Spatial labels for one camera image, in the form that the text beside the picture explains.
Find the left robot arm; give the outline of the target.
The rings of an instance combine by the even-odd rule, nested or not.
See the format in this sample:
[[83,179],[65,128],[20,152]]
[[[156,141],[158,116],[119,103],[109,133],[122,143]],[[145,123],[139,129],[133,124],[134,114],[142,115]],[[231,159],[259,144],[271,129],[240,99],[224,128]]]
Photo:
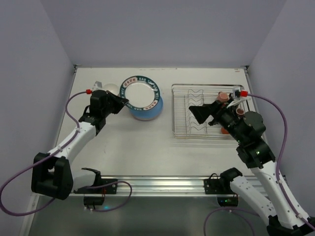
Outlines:
[[31,177],[32,192],[65,200],[72,191],[105,187],[100,171],[82,168],[74,174],[71,164],[86,144],[106,125],[107,117],[118,114],[128,103],[128,99],[105,90],[88,89],[85,94],[90,95],[90,103],[85,107],[82,116],[74,120],[74,130],[48,153],[40,152],[35,156]]

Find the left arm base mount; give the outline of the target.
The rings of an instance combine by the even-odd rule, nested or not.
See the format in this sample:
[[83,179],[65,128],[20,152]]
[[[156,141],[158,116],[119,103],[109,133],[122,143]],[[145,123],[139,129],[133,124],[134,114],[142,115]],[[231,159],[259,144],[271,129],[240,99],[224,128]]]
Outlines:
[[83,194],[83,204],[85,207],[93,210],[100,207],[105,202],[105,195],[117,193],[117,181],[115,178],[101,178],[91,187],[82,187],[74,190],[74,194]]

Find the maroon mug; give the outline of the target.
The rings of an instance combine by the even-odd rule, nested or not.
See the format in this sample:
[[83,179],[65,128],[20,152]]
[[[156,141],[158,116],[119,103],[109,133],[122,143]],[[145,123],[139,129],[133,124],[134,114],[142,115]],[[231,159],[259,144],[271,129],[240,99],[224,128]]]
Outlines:
[[235,112],[239,117],[242,117],[245,114],[245,111],[241,108],[237,108]]

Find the orange bowl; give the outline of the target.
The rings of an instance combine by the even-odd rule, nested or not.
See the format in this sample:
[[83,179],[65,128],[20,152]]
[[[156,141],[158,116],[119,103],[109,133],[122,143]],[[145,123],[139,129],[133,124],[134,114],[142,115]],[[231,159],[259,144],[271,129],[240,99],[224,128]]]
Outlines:
[[105,91],[109,91],[114,95],[118,95],[119,94],[119,87],[116,84],[113,83],[109,83],[109,84],[105,84],[102,87],[103,90]]

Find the purple plate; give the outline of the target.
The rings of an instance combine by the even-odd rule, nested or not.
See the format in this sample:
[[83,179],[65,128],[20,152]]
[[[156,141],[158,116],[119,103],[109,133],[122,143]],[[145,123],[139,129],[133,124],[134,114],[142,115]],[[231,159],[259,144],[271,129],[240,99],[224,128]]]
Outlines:
[[145,122],[147,122],[147,121],[153,121],[153,120],[155,120],[156,118],[135,118],[136,120],[139,120],[139,121],[145,121]]

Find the light blue plate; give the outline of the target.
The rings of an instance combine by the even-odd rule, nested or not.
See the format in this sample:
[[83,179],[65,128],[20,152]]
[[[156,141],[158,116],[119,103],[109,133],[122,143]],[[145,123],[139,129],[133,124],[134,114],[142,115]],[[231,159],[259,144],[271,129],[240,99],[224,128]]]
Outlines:
[[163,99],[160,97],[158,103],[153,108],[146,111],[135,111],[130,109],[129,112],[134,118],[157,118],[163,110]]

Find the pink mug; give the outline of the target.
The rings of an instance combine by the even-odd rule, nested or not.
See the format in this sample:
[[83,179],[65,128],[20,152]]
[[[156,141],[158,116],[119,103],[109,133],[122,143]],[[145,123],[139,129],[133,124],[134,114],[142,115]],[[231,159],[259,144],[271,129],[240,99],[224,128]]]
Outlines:
[[222,103],[227,102],[229,100],[229,95],[225,92],[219,92],[216,97],[216,100]]

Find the dark teal plate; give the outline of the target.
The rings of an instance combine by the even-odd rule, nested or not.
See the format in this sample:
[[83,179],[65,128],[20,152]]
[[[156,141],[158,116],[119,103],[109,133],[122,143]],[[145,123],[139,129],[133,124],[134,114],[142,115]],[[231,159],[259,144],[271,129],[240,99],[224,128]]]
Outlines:
[[125,79],[120,86],[119,95],[128,100],[126,106],[133,111],[151,110],[161,98],[156,82],[140,75]]

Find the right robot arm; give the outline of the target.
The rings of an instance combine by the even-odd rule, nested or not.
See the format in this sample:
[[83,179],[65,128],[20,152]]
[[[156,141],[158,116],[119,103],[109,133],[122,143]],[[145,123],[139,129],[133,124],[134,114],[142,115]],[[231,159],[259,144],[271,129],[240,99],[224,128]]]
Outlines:
[[262,138],[266,127],[260,114],[249,111],[238,117],[227,104],[219,101],[190,106],[189,110],[200,124],[212,116],[209,125],[220,124],[237,141],[238,156],[267,195],[257,191],[236,168],[221,173],[220,179],[260,216],[269,235],[305,236],[315,230],[315,219],[301,208],[283,177],[276,173],[275,156]]

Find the orange mug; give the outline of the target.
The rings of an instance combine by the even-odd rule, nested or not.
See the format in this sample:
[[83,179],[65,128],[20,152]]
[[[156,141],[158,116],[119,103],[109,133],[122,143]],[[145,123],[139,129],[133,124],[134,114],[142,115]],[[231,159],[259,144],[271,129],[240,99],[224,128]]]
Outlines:
[[223,127],[221,127],[221,133],[222,134],[224,134],[224,135],[229,135],[229,132],[225,129],[225,128],[223,128]]

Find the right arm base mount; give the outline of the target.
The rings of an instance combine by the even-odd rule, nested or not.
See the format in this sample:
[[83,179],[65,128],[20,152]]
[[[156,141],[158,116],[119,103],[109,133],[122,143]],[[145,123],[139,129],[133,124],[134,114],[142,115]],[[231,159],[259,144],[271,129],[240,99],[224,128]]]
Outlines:
[[228,183],[221,179],[216,173],[211,174],[203,180],[206,195],[216,195],[220,207],[237,207],[239,198],[234,193]]

